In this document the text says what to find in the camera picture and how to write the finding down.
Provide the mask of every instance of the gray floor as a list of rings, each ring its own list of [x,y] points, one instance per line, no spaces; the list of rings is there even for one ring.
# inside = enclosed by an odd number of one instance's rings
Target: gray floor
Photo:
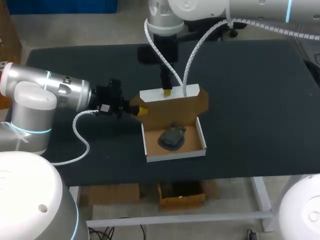
[[[143,23],[147,17],[146,0],[121,0],[117,14],[13,15],[23,45],[22,63],[32,49],[83,45],[121,45],[146,43]],[[298,26],[286,26],[296,30]],[[239,32],[237,40],[276,39],[282,35],[248,26]],[[0,120],[5,116],[0,111]],[[288,181],[287,176],[265,177],[270,199],[274,201]],[[93,219],[123,216],[158,216],[172,214],[227,213],[257,210],[248,179],[233,178],[217,181],[221,198],[209,199],[204,207],[193,211],[161,212],[156,201],[141,204],[95,206],[89,211]],[[279,234],[263,233],[261,221],[239,220],[205,223],[159,224],[146,226],[149,240],[244,240],[246,230],[259,232],[260,240],[277,240]],[[114,240],[141,240],[138,226],[117,227]]]

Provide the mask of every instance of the cardboard box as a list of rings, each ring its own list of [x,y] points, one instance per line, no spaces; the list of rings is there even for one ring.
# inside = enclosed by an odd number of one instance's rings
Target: cardboard box
[[[21,53],[22,45],[11,20],[6,1],[0,0],[0,71],[7,62],[19,64]],[[7,109],[10,105],[11,100],[0,95],[0,109]]]
[[[179,187],[183,188],[185,185],[187,187],[186,191],[189,192],[190,188],[195,188],[194,185],[197,184],[198,189],[192,189],[190,193],[185,193],[184,195],[176,195],[176,189],[174,190],[174,185],[178,184]],[[171,190],[165,189],[164,186],[170,186]],[[186,210],[186,209],[196,209],[200,208],[206,201],[206,194],[202,189],[200,182],[181,182],[181,183],[161,183],[158,184],[159,192],[159,206],[165,210]]]
[[[109,205],[115,203],[131,203],[140,200],[139,184],[116,184],[90,186],[85,190],[86,199],[83,205]]]
[[[207,199],[220,198],[220,190],[214,179],[199,181],[199,192],[192,192],[185,196],[167,196],[167,189],[162,189],[162,187],[161,184],[157,185],[159,207],[167,211],[196,209],[203,206]]]
[[[206,141],[198,115],[209,108],[209,97],[198,84],[187,85],[187,96],[181,86],[173,87],[165,97],[162,88],[140,91],[132,101],[148,109],[148,114],[137,116],[141,122],[144,153],[147,162],[205,156]],[[158,144],[158,139],[172,123],[186,128],[184,144],[177,151],[169,151]]]

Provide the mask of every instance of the open cardboard box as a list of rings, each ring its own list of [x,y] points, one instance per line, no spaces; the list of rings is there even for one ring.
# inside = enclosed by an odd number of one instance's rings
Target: open cardboard box
[[[144,153],[147,162],[205,156],[206,141],[198,115],[209,108],[209,97],[198,84],[187,85],[187,97],[181,86],[173,87],[170,96],[162,88],[140,91],[132,105],[148,109],[145,115],[136,116],[141,122]],[[184,144],[177,151],[169,151],[158,144],[158,138],[172,123],[186,128]]]

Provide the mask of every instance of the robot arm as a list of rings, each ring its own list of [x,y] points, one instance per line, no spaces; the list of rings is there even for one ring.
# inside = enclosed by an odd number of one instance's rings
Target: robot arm
[[[168,0],[168,3],[179,18],[187,21],[225,18],[229,10],[231,18],[320,23],[320,1],[315,0]]]
[[[319,24],[320,1],[315,0],[149,0],[148,28],[170,36],[183,29],[183,21],[231,18]]]
[[[47,149],[56,108],[100,114],[138,115],[122,96],[121,82],[91,89],[86,80],[8,63],[0,81],[2,95],[12,99],[11,122],[0,123],[0,152],[24,151],[41,155]]]

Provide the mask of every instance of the black table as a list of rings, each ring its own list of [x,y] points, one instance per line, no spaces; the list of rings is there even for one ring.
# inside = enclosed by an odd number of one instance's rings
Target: black table
[[[195,42],[182,43],[177,72],[183,76]],[[123,93],[161,87],[158,65],[138,63],[139,45],[37,49],[27,65],[107,84]],[[58,167],[68,186],[313,174],[320,172],[320,91],[293,43],[284,40],[208,42],[198,52],[189,84],[209,93],[200,116],[206,157],[147,163],[140,123],[131,116],[83,116],[80,134],[91,151]],[[80,156],[70,110],[58,109],[48,149],[51,162]]]

